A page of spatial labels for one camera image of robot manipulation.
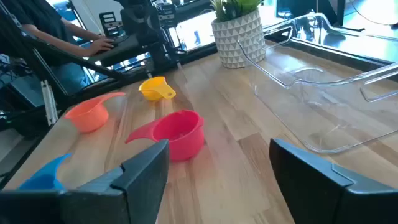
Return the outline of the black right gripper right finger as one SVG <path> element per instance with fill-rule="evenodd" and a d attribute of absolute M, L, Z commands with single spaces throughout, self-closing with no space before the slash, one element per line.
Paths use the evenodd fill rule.
<path fill-rule="evenodd" d="M 295 223 L 397 223 L 397 189 L 281 139 L 269 159 Z"/>

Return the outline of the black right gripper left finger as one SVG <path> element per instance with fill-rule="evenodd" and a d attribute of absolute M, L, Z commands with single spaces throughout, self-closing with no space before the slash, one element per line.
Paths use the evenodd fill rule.
<path fill-rule="evenodd" d="M 44 165 L 16 190 L 1 192 L 1 223 L 155 223 L 169 171 L 161 140 L 73 189 L 57 179 L 65 160 Z"/>

